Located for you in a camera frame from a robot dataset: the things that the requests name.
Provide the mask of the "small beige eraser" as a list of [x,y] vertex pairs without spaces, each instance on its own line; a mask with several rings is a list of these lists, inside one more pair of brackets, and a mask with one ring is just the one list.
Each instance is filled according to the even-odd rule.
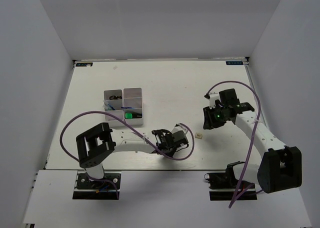
[[203,134],[197,132],[197,133],[195,134],[195,138],[197,138],[197,139],[202,139],[202,138],[203,138]]

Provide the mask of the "green cap highlighter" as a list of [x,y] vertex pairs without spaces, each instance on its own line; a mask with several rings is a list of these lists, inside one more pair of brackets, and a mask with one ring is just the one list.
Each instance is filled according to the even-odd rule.
[[143,117],[143,115],[141,113],[136,113],[136,112],[126,112],[124,114],[124,118],[127,120],[132,120],[132,119],[141,119]]

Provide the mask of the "purple cap highlighter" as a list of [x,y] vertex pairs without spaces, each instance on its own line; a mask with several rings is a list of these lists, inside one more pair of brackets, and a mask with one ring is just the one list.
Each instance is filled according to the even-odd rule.
[[136,107],[130,107],[130,106],[122,106],[121,109],[128,110],[128,109],[140,109],[140,108],[139,107],[136,108]]

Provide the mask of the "black handled scissors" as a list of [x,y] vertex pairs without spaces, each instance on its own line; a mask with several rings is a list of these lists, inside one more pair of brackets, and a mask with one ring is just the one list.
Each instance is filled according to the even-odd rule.
[[109,100],[121,100],[122,96],[121,95],[111,95],[109,97]]

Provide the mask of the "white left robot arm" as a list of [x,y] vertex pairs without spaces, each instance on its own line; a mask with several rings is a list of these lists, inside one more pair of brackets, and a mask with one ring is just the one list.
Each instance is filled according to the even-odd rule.
[[103,161],[112,153],[141,152],[172,158],[177,150],[187,148],[189,141],[184,130],[176,125],[173,130],[156,129],[142,135],[134,131],[110,128],[100,123],[76,137],[79,166],[88,173],[88,181],[99,188],[105,184]]

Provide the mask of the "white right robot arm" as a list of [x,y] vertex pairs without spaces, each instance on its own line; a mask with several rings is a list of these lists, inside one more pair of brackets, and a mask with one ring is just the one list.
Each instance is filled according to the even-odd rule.
[[261,163],[237,161],[227,165],[225,177],[219,182],[236,188],[244,182],[257,184],[270,194],[302,185],[302,153],[287,146],[261,122],[248,102],[240,102],[235,89],[205,95],[209,105],[203,108],[205,130],[217,129],[232,122],[251,140]]

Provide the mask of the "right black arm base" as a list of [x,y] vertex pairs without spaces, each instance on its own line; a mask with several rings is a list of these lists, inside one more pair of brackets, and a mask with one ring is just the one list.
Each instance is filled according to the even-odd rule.
[[[239,165],[244,165],[244,161],[238,161],[227,165],[226,169],[222,172],[209,172],[203,178],[209,184],[209,199],[210,201],[231,201],[238,180],[235,178],[233,168]],[[250,182],[244,178],[238,189],[238,193],[250,186]],[[253,185],[249,188],[238,201],[253,201],[257,200],[256,187]]]

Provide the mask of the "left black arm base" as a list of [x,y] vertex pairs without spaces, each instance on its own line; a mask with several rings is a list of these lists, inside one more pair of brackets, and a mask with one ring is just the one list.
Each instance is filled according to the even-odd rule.
[[78,172],[73,189],[73,200],[118,200],[117,194],[120,195],[121,188],[120,172],[105,172],[104,179],[112,181],[114,186],[109,182],[90,180],[84,172]]

